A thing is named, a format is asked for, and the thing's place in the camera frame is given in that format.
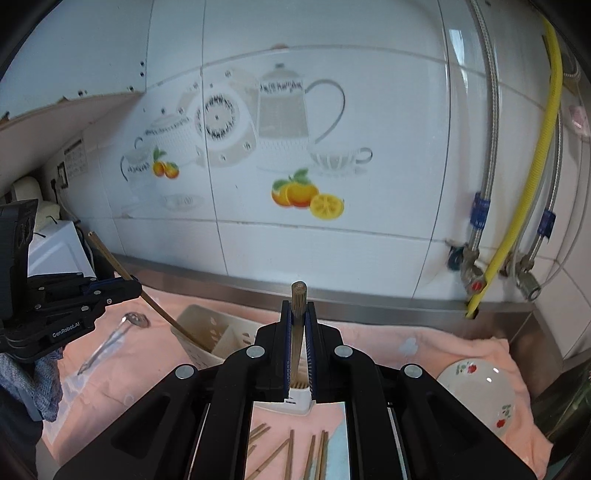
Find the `grey gloved left hand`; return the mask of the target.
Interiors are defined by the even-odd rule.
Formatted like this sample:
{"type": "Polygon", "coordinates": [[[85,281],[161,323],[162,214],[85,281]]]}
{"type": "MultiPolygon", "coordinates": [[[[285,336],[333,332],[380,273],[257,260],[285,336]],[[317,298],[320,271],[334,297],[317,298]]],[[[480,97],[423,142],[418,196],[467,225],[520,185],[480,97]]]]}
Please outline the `grey gloved left hand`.
{"type": "Polygon", "coordinates": [[[19,363],[1,354],[1,387],[22,403],[34,421],[54,422],[63,392],[58,361],[63,349],[58,348],[33,363],[19,363]]]}

